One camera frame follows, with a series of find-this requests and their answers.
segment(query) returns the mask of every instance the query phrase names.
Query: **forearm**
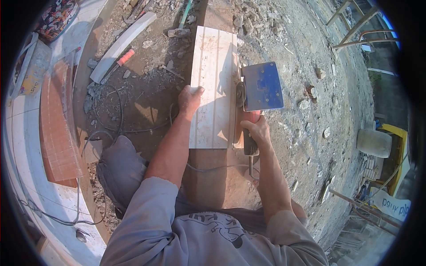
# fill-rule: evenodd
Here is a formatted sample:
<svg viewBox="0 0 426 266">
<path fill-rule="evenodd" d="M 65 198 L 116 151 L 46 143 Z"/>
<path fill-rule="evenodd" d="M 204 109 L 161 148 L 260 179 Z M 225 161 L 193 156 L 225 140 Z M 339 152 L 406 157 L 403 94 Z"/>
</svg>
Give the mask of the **forearm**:
<svg viewBox="0 0 426 266">
<path fill-rule="evenodd" d="M 179 113 L 150 161 L 146 177 L 169 180 L 178 188 L 188 162 L 191 120 Z"/>
<path fill-rule="evenodd" d="M 278 211 L 291 208 L 291 196 L 288 184 L 279 166 L 275 151 L 270 143 L 259 147 L 260 177 L 258 191 L 265 213 L 265 222 Z"/>
</svg>

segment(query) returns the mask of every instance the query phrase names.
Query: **right hand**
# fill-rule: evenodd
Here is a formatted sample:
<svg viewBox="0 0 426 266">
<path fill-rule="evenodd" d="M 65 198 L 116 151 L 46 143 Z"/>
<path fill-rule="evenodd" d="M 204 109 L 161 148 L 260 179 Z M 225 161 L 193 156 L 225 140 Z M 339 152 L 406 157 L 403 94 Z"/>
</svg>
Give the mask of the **right hand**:
<svg viewBox="0 0 426 266">
<path fill-rule="evenodd" d="M 265 116 L 261 115 L 259 121 L 254 124 L 248 120 L 241 121 L 241 126 L 250 132 L 250 136 L 256 141 L 257 146 L 262 148 L 271 145 L 271 137 L 269 135 L 269 125 Z"/>
</svg>

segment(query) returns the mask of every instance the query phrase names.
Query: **gray shirt sleeve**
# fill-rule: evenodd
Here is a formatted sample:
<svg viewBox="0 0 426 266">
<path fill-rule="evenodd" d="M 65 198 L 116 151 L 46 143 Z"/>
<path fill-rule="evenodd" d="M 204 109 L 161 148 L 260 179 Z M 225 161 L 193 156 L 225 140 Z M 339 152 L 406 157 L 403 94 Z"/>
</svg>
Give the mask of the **gray shirt sleeve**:
<svg viewBox="0 0 426 266">
<path fill-rule="evenodd" d="M 280 245 L 285 265 L 328 265 L 323 249 L 291 211 L 279 211 L 268 223 L 266 232 L 274 245 Z"/>
</svg>

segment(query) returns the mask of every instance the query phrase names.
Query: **sign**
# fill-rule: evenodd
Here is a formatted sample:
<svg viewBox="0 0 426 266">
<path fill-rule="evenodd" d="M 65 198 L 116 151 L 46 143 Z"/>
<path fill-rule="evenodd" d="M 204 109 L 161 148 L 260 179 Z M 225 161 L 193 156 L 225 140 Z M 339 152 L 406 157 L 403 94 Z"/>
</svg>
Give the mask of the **sign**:
<svg viewBox="0 0 426 266">
<path fill-rule="evenodd" d="M 374 194 L 378 188 L 371 187 L 370 190 L 372 194 Z M 396 199 L 384 190 L 380 190 L 375 197 L 371 199 L 371 204 L 376 206 L 381 212 L 400 221 L 404 221 L 410 210 L 411 201 Z"/>
</svg>

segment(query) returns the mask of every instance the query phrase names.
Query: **red grinder handle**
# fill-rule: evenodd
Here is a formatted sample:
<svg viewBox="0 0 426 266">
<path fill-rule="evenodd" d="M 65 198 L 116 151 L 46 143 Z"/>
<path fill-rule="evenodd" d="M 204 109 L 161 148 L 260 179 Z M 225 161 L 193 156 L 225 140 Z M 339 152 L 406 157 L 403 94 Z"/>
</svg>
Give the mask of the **red grinder handle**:
<svg viewBox="0 0 426 266">
<path fill-rule="evenodd" d="M 244 112 L 244 120 L 257 123 L 260 119 L 260 111 Z M 259 155 L 259 148 L 256 141 L 250 136 L 248 129 L 243 129 L 244 134 L 244 154 L 248 156 Z"/>
</svg>

